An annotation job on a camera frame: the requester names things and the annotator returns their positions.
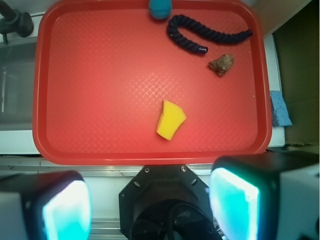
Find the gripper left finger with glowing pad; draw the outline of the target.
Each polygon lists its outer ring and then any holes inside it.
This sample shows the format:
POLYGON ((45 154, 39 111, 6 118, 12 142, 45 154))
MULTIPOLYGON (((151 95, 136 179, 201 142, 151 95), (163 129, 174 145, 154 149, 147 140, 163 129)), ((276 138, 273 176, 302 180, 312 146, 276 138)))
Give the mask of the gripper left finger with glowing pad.
POLYGON ((87 240, 92 217, 90 187, 75 170, 0 177, 2 240, 87 240))

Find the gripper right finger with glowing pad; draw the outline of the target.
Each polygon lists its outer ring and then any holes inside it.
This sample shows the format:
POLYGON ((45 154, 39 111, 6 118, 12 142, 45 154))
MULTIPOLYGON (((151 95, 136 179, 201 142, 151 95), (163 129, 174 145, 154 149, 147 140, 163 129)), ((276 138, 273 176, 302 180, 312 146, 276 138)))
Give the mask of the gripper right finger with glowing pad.
POLYGON ((303 151, 222 156, 208 185, 228 240, 317 240, 320 156, 303 151))

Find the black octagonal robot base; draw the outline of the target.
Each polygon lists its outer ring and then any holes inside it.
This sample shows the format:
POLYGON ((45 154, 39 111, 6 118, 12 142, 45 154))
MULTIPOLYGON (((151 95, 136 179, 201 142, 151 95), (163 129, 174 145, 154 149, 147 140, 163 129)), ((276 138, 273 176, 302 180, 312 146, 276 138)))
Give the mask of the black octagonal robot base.
POLYGON ((144 166, 119 193, 129 240, 220 240, 209 187, 186 165, 144 166))

